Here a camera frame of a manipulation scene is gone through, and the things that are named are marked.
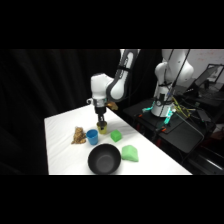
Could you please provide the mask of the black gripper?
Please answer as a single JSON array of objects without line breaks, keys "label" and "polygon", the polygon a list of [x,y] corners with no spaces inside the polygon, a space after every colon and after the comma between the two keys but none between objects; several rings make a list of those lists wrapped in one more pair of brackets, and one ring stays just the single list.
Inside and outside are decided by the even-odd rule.
[{"label": "black gripper", "polygon": [[94,107],[95,108],[95,113],[98,114],[98,123],[100,128],[105,128],[106,127],[106,121],[104,115],[101,116],[102,114],[106,113],[106,107]]}]

